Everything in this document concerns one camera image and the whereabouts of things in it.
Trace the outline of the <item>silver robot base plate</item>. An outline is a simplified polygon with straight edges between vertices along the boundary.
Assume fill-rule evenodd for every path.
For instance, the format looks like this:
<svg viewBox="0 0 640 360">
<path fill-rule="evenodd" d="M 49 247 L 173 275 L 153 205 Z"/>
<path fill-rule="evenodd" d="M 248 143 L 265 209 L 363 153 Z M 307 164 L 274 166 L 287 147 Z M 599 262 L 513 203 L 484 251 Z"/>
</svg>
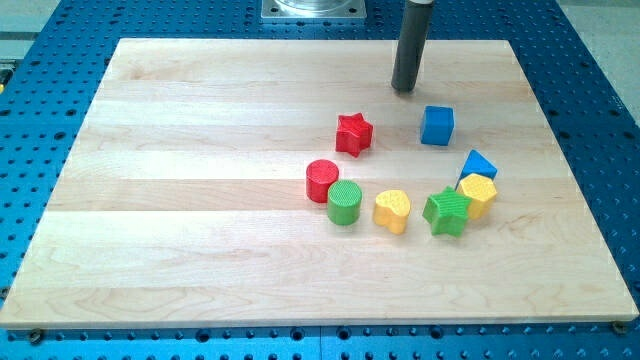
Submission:
<svg viewBox="0 0 640 360">
<path fill-rule="evenodd" d="M 262 0 L 263 19 L 364 19 L 365 0 Z"/>
</svg>

